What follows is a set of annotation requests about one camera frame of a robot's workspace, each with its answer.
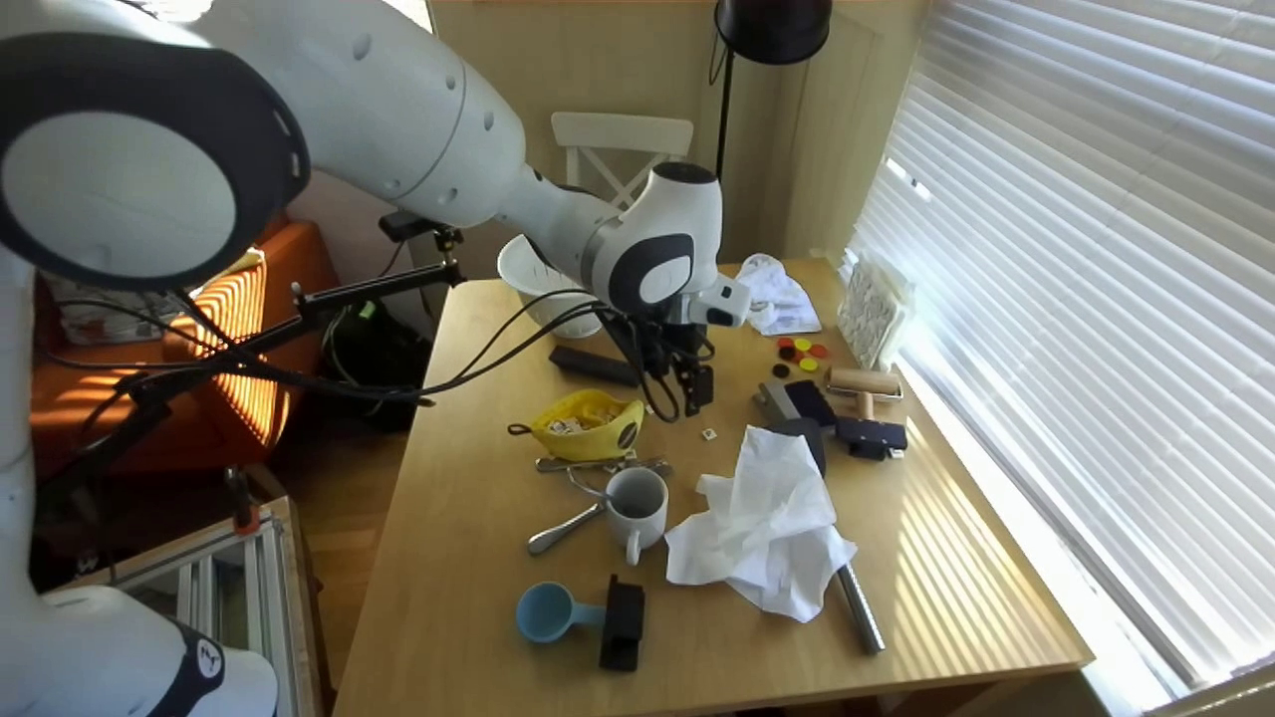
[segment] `white cloth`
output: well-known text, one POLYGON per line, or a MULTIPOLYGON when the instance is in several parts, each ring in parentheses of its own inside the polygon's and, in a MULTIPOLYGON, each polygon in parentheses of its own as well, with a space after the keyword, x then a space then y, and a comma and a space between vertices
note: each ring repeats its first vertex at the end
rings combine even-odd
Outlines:
POLYGON ((748 286, 748 326, 757 335, 809 335, 819 329, 803 286, 788 277, 786 261, 773 254, 748 254, 737 284, 748 286))
POLYGON ((703 495, 709 509, 667 533, 667 577, 729 580, 765 614, 817 618, 827 577, 855 544, 838 533, 838 509, 803 438, 748 426, 737 472, 707 472, 703 495))

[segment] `white mug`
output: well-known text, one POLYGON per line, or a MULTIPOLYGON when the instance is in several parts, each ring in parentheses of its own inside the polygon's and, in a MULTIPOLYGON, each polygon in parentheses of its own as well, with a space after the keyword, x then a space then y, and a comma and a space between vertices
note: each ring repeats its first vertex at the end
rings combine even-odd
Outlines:
POLYGON ((626 467, 604 483, 604 520, 620 541, 626 560, 637 564, 640 549, 660 541, 669 520, 669 484, 649 467, 626 467))

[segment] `lamp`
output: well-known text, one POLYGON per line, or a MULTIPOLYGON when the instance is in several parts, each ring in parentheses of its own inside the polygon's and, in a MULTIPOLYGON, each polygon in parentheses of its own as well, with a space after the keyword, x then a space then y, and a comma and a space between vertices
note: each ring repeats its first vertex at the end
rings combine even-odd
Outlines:
POLYGON ((717 175, 726 159, 726 120, 733 50, 757 63, 803 63, 827 39, 834 0, 717 0, 712 23, 726 43, 726 86, 717 115, 717 175))

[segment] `blue cup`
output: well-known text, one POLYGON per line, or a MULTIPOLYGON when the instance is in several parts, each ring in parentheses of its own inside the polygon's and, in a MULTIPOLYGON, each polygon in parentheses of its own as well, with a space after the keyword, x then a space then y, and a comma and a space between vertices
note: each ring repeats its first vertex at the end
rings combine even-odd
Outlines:
POLYGON ((517 633, 533 646, 563 642, 563 633, 575 624, 602 624, 602 618, 602 604, 575 600, 559 580, 529 585, 517 596, 517 633))

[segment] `yellow object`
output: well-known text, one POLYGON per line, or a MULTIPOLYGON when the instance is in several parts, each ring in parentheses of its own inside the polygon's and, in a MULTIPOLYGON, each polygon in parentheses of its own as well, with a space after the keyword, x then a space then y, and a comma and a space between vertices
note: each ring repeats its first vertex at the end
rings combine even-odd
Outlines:
POLYGON ((640 432, 640 400, 619 400, 604 388, 575 388, 547 406, 529 422, 513 422, 510 432, 533 432, 554 459, 566 460, 612 460, 629 459, 640 432))

